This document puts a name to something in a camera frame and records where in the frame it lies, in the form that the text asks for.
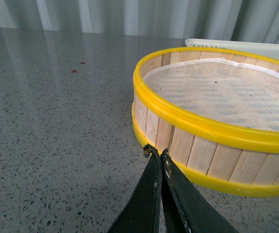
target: gray speckled countertop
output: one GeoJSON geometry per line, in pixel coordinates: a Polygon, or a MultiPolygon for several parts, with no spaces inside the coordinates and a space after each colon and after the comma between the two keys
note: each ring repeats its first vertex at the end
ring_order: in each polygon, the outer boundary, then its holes
{"type": "MultiPolygon", "coordinates": [[[[143,56],[180,46],[0,30],[0,233],[108,230],[147,163],[131,125],[133,70],[143,56]]],[[[279,197],[197,188],[240,232],[279,233],[279,197]]]]}

